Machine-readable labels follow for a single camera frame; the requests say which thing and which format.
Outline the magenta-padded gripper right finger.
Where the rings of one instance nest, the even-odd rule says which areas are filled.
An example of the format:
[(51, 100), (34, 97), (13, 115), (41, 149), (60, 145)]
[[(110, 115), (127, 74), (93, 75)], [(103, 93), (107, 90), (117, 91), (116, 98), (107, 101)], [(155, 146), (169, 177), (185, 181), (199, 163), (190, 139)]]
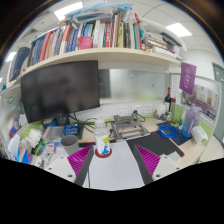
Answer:
[(134, 146), (134, 157), (145, 185), (181, 169), (168, 155), (162, 154), (158, 156), (138, 145)]

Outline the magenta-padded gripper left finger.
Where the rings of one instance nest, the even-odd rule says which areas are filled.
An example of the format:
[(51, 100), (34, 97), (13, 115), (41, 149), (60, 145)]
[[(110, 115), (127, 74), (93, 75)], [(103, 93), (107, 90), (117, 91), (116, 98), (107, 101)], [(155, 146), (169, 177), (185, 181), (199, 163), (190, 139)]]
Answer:
[(60, 156), (46, 170), (67, 181), (82, 186), (94, 155), (94, 147), (89, 145), (68, 157)]

